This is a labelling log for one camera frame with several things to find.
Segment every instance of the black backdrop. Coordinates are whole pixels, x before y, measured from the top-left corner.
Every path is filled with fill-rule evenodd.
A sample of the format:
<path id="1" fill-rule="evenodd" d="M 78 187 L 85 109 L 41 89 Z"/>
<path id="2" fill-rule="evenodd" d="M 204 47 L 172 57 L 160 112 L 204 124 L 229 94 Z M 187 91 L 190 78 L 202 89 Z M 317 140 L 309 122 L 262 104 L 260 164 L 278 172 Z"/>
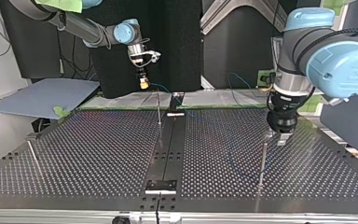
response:
<path id="1" fill-rule="evenodd" d="M 149 80 L 170 91 L 200 89 L 201 43 L 200 0 L 105 0 L 83 14 L 102 24 L 118 24 L 138 19 L 143 38 L 150 38 L 149 49 L 161 52 L 158 63 L 148 66 Z M 140 90 L 127 47 L 112 50 L 91 49 L 92 61 L 101 81 L 103 94 L 114 98 Z"/>

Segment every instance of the aluminum frame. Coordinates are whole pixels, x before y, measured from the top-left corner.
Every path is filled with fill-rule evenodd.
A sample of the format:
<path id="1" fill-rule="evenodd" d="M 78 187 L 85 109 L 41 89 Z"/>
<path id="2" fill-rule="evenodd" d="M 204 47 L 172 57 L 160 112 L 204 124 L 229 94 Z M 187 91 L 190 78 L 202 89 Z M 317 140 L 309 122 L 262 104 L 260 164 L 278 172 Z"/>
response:
<path id="1" fill-rule="evenodd" d="M 273 23 L 277 0 L 215 0 L 200 20 L 201 32 L 209 34 L 211 30 L 237 7 L 253 7 L 261 13 L 269 22 Z M 283 31 L 287 21 L 287 14 L 281 6 L 275 18 L 275 27 Z"/>

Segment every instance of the blue panel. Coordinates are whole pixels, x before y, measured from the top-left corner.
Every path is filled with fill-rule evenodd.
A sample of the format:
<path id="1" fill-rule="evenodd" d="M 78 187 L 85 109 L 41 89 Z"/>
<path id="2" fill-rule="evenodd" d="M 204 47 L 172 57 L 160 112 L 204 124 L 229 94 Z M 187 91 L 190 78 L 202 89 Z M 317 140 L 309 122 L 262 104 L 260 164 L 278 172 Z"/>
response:
<path id="1" fill-rule="evenodd" d="M 54 106 L 72 111 L 100 84 L 70 78 L 46 78 L 0 101 L 0 113 L 59 119 Z"/>
<path id="2" fill-rule="evenodd" d="M 321 26 L 332 27 L 334 18 L 335 13 L 332 9 L 324 7 L 298 8 L 289 14 L 284 31 Z"/>
<path id="3" fill-rule="evenodd" d="M 358 42 L 341 41 L 318 49 L 307 63 L 306 75 L 330 97 L 358 94 Z"/>

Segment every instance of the metal bracket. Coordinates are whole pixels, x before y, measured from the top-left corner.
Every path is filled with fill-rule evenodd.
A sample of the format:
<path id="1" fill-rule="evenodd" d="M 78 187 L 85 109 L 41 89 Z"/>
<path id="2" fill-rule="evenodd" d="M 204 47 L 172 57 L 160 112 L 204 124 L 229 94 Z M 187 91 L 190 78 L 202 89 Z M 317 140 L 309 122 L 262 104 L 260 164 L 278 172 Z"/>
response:
<path id="1" fill-rule="evenodd" d="M 181 105 L 185 98 L 184 92 L 174 92 L 171 97 L 170 108 L 167 111 L 167 117 L 182 117 L 185 115 L 183 110 L 179 110 L 176 107 Z"/>
<path id="2" fill-rule="evenodd" d="M 215 0 L 203 15 L 200 26 L 202 33 L 207 35 L 211 30 L 237 7 L 253 7 L 269 22 L 273 23 L 278 0 Z M 287 14 L 281 6 L 275 18 L 275 27 L 280 32 L 286 24 Z"/>
<path id="3" fill-rule="evenodd" d="M 176 194 L 176 180 L 149 180 L 146 184 L 146 194 Z"/>

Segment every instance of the mounting hole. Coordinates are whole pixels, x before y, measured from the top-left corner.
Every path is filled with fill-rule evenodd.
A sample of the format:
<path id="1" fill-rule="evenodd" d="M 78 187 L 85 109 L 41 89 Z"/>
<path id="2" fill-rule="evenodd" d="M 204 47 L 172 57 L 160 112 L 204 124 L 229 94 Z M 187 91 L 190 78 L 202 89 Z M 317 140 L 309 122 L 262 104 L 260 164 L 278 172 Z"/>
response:
<path id="1" fill-rule="evenodd" d="M 331 75 L 330 73 L 324 74 L 324 79 L 330 79 L 332 77 L 333 77 L 333 75 Z"/>

